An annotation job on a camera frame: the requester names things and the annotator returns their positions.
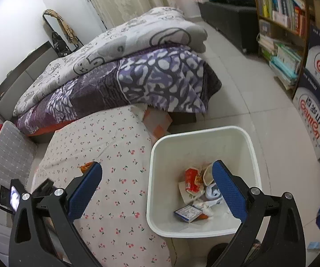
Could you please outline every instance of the gray patterned comforter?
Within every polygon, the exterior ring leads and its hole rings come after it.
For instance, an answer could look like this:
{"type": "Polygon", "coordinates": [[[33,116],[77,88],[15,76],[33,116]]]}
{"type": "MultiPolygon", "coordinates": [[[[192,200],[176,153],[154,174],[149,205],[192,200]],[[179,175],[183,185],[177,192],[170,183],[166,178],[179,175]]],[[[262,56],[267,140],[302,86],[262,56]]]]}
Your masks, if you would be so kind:
{"type": "Polygon", "coordinates": [[[205,113],[209,98],[220,88],[217,75],[189,47],[162,45],[65,83],[20,116],[16,125],[26,135],[40,134],[97,111],[139,102],[168,112],[205,113]]]}
{"type": "Polygon", "coordinates": [[[26,113],[45,96],[70,80],[107,62],[167,42],[188,45],[202,53],[207,32],[184,19],[175,8],[157,7],[120,26],[112,28],[78,51],[50,63],[17,102],[13,115],[26,113]]]}

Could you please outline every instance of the tiled floor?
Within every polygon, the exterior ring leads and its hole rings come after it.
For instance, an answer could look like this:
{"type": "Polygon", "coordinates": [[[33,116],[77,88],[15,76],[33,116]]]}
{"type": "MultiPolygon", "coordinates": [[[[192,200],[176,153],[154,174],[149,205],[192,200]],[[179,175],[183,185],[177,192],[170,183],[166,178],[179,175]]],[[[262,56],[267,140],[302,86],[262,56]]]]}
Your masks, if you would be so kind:
{"type": "MultiPolygon", "coordinates": [[[[170,127],[178,133],[225,125],[245,129],[254,144],[263,192],[281,196],[289,191],[298,205],[305,241],[320,242],[316,213],[320,207],[320,164],[301,118],[273,79],[268,64],[256,55],[244,56],[205,22],[209,34],[203,58],[223,83],[196,123],[170,127]]],[[[307,253],[307,264],[316,256],[307,253]]]]}

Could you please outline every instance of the red snack wrapper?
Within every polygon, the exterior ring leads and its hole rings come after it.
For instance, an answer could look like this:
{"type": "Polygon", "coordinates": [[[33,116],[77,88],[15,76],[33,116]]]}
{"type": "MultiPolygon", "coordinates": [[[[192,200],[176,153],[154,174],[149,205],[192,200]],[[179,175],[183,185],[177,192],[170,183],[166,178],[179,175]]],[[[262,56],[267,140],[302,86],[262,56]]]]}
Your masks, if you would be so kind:
{"type": "Polygon", "coordinates": [[[188,192],[198,192],[200,190],[201,184],[198,179],[198,170],[190,168],[185,172],[186,181],[186,191],[188,192]]]}

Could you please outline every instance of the orange cloth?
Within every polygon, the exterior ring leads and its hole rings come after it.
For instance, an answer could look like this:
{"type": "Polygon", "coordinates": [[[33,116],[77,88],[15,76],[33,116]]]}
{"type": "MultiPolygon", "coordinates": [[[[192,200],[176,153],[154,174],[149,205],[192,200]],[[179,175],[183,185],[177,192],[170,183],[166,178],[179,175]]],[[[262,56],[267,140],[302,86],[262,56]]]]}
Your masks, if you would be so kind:
{"type": "Polygon", "coordinates": [[[84,174],[85,172],[87,172],[87,170],[88,170],[88,168],[91,166],[91,164],[93,164],[93,162],[87,163],[87,164],[79,167],[79,168],[81,169],[82,174],[84,174]]]}

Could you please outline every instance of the wooden bookshelf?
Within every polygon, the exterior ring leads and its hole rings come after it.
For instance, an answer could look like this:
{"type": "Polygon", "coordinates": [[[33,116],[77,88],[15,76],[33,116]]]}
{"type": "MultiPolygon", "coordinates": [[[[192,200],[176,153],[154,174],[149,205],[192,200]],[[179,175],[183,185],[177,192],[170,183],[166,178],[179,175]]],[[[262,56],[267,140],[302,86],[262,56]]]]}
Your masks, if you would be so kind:
{"type": "Polygon", "coordinates": [[[257,17],[258,17],[258,22],[260,19],[263,19],[265,21],[268,21],[269,23],[272,23],[274,25],[277,25],[279,26],[280,28],[284,29],[285,31],[295,35],[296,37],[300,37],[301,39],[303,39],[304,41],[304,52],[303,52],[303,55],[302,55],[302,60],[301,60],[301,65],[300,65],[300,70],[299,70],[299,73],[298,73],[298,79],[297,79],[297,83],[295,85],[295,88],[294,88],[294,91],[293,91],[293,95],[292,95],[292,99],[294,98],[294,95],[295,95],[295,92],[296,92],[296,89],[297,89],[297,86],[298,86],[298,81],[301,77],[301,75],[303,74],[303,71],[304,71],[304,67],[306,65],[306,60],[307,60],[307,54],[308,54],[308,38],[309,38],[309,34],[310,34],[310,11],[309,11],[309,1],[308,0],[303,0],[304,3],[305,3],[305,9],[302,9],[302,12],[303,14],[305,15],[305,33],[303,36],[300,36],[296,31],[292,30],[292,29],[289,29],[287,27],[285,27],[284,25],[281,25],[280,23],[277,23],[275,21],[273,21],[272,19],[270,18],[267,18],[267,17],[263,17],[262,15],[260,15],[260,12],[259,12],[259,5],[260,3],[258,2],[259,0],[255,0],[256,1],[256,4],[257,4],[257,17]]]}

